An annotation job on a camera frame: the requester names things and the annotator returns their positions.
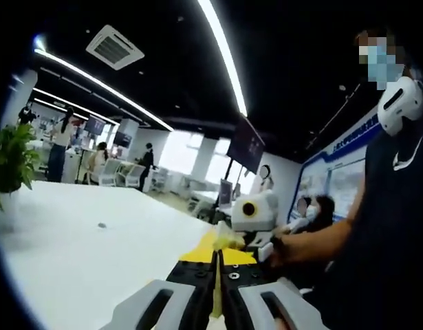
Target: ceiling vent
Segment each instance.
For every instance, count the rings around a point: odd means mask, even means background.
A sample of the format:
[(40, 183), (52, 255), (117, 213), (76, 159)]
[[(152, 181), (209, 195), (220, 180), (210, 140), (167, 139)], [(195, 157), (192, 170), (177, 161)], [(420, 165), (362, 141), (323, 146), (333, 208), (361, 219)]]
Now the ceiling vent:
[(144, 57), (144, 53), (110, 25), (97, 33), (86, 51), (115, 70)]

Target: monitor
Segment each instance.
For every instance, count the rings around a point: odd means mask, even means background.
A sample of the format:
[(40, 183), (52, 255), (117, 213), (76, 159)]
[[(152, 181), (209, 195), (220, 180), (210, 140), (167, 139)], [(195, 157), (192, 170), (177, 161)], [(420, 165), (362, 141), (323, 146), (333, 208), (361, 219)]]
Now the monitor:
[(219, 207), (227, 208), (232, 203), (232, 183), (224, 179), (220, 180)]
[(242, 118), (236, 127), (228, 147), (227, 156), (257, 173), (265, 143), (246, 118)]
[(123, 148), (129, 148), (130, 141), (130, 135), (124, 134), (123, 132), (116, 132), (115, 138), (113, 139), (113, 144), (122, 146)]
[(85, 131), (88, 131), (90, 134), (101, 135), (104, 125), (106, 125), (105, 121), (91, 115), (86, 122)]

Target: chair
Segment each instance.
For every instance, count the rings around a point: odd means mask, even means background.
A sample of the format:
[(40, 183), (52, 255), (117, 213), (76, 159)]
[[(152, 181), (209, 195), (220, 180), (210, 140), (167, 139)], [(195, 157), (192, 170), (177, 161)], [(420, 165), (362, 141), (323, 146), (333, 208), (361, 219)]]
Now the chair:
[(97, 182), (100, 186), (116, 186), (116, 174), (120, 165), (120, 160), (109, 158), (99, 173), (87, 172), (87, 184)]
[(151, 178), (151, 190), (157, 193), (164, 192), (167, 178), (169, 177), (169, 170), (160, 168), (158, 172), (154, 172)]
[(138, 187), (140, 185), (140, 175), (144, 172), (142, 165), (132, 165), (126, 171), (119, 172), (119, 176), (124, 179), (126, 187)]

